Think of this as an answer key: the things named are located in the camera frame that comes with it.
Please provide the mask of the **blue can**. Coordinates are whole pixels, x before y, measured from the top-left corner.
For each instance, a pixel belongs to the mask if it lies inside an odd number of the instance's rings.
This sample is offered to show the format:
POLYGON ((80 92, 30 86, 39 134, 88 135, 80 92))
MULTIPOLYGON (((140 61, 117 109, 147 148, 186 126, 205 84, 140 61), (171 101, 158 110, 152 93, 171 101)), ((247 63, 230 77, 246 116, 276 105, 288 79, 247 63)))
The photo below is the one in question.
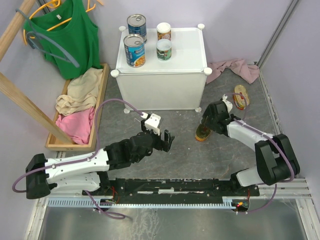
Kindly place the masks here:
POLYGON ((145 64, 145 41, 139 34, 129 34, 123 39, 126 62, 130 67, 138 68, 145 64))
POLYGON ((147 25, 146 17, 142 14, 132 14, 127 18, 129 34, 142 36, 144 42, 147 42, 147 25))

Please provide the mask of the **green can white lid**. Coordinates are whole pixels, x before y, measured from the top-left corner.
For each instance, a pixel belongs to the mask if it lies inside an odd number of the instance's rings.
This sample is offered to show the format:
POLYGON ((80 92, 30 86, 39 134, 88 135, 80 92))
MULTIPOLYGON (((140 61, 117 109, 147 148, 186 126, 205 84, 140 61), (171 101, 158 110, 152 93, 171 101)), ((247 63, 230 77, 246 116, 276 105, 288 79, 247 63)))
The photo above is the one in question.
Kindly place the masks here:
POLYGON ((157 58, 162 61, 167 61, 172 56, 172 42, 168 39, 160 39, 156 43, 157 58))

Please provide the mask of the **orange can white lid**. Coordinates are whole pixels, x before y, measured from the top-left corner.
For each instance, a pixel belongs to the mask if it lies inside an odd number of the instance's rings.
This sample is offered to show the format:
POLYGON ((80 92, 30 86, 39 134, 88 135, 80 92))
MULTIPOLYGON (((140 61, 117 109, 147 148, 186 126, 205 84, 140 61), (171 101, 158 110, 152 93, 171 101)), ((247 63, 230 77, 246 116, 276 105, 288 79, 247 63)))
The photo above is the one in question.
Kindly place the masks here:
POLYGON ((161 39, 167 39, 171 40, 172 34, 171 34, 171 25, 167 22, 161 22, 156 27, 157 31, 157 40, 161 39))

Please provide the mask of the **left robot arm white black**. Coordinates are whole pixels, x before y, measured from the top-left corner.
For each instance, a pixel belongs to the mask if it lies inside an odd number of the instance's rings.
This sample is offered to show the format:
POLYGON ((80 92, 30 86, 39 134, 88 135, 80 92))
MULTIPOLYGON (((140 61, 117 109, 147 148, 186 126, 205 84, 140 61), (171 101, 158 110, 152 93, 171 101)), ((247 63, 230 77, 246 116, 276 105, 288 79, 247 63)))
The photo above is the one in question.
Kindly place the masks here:
POLYGON ((25 169, 26 198, 40 199, 51 193, 84 190, 106 195, 111 183, 100 173, 130 167, 150 156, 154 150, 168 152, 174 141, 168 130, 151 128, 146 120, 141 132, 112 143, 96 152, 66 158, 46 158, 43 153, 33 156, 25 169))

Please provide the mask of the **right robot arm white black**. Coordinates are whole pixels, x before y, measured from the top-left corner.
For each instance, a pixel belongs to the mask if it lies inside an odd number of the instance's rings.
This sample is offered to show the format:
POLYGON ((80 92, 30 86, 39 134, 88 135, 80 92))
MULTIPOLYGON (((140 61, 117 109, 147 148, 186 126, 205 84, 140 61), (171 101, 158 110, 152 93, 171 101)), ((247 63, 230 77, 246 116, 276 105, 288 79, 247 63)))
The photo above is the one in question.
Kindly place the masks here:
POLYGON ((201 124, 209 131, 241 142, 255 153, 255 167, 232 175, 231 193, 240 196, 252 185, 272 186, 292 181, 301 168, 289 138, 282 133, 272 135, 248 125, 229 113, 230 105, 222 99, 210 103, 202 115, 201 124))

